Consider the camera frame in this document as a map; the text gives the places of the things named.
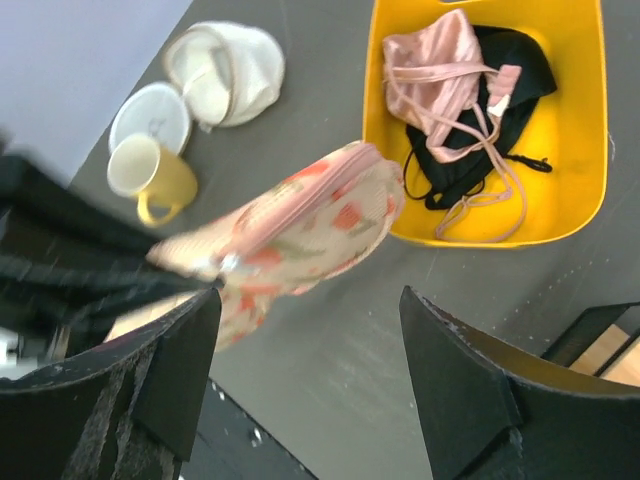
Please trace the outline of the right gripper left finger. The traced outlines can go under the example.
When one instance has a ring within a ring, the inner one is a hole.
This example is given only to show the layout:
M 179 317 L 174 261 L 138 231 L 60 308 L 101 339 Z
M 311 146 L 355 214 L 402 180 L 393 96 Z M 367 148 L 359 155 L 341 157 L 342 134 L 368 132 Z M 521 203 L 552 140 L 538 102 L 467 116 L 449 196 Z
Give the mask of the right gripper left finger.
M 178 478 L 220 314 L 218 291 L 204 291 L 115 340 L 2 379 L 2 478 Z

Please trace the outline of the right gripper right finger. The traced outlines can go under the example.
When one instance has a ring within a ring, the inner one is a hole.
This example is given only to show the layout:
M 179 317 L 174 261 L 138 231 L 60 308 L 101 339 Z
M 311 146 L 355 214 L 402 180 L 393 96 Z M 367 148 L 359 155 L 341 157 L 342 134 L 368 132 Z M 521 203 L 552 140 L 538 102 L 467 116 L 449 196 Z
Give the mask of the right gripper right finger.
M 436 479 L 635 479 L 639 390 L 572 364 L 626 311 L 584 310 L 535 356 L 406 287 L 412 388 Z

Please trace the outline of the floral mesh laundry bag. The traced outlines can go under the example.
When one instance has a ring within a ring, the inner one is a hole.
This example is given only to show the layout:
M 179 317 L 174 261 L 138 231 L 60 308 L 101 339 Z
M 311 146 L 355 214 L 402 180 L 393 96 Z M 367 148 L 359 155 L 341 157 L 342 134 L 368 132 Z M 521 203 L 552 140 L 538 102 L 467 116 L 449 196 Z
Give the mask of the floral mesh laundry bag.
M 157 243 L 147 258 L 221 280 L 221 351 L 262 325 L 277 298 L 301 295 L 366 259 L 403 206 L 399 164 L 355 141 L 227 215 Z

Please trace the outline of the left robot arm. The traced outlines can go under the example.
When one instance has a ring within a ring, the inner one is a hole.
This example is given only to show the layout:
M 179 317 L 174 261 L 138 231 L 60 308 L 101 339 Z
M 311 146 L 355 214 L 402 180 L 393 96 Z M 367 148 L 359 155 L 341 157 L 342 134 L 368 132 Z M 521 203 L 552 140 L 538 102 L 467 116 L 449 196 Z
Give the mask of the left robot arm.
M 158 238 L 101 211 L 1 139 L 1 378 L 100 345 L 116 320 L 220 280 L 156 266 Z

